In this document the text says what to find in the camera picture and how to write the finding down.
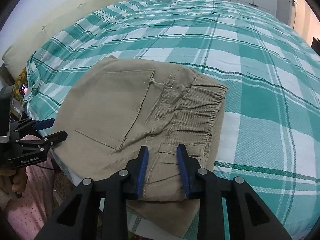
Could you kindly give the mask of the person's left hand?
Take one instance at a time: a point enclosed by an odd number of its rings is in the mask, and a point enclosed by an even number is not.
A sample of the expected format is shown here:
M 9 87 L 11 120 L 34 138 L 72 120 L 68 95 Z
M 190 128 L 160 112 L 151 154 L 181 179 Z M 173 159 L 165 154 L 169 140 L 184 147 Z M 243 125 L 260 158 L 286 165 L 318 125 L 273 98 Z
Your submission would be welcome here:
M 22 194 L 25 191 L 28 180 L 25 170 L 25 167 L 20 168 L 19 170 L 1 168 L 1 190 L 5 193 L 9 193 L 8 187 L 6 186 L 3 178 L 11 178 L 11 191 L 16 194 Z

